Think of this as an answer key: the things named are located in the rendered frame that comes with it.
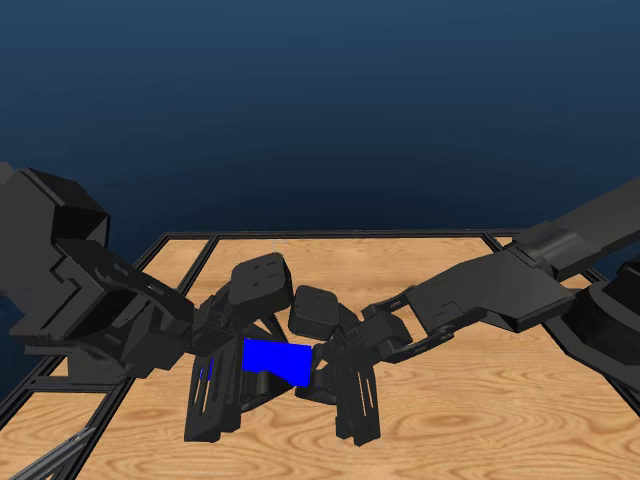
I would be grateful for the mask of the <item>blue hollow socket block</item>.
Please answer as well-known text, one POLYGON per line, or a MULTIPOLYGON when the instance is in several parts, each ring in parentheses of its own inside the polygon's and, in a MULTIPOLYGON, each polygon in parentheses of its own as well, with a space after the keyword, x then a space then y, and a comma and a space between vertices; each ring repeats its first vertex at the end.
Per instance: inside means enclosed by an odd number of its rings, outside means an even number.
POLYGON ((244 339, 240 355, 242 371, 266 371, 289 385, 308 387, 311 378, 312 347, 288 342, 244 339))

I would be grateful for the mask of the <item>silver aluminium rail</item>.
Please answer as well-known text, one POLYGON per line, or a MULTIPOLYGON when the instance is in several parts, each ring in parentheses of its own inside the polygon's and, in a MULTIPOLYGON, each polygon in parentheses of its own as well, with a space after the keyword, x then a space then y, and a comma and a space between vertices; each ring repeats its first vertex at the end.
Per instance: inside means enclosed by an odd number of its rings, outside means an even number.
POLYGON ((17 472, 9 480, 45 480, 58 467, 80 452, 91 439, 95 428, 84 428, 45 455, 17 472))

